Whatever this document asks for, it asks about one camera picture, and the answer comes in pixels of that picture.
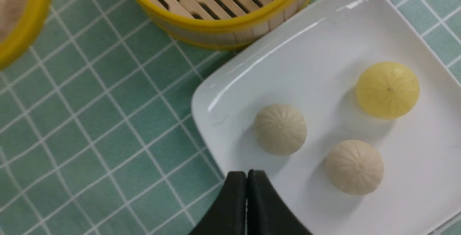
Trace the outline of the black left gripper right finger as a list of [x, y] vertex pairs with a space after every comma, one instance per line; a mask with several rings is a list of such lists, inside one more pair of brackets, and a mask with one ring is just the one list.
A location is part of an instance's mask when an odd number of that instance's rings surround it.
[[311, 235], [283, 202], [262, 170], [247, 175], [248, 235]]

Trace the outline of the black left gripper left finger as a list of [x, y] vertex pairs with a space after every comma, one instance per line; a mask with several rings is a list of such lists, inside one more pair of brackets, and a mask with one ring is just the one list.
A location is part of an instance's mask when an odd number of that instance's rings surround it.
[[246, 180], [247, 176], [244, 172], [228, 172], [219, 195], [190, 234], [244, 235]]

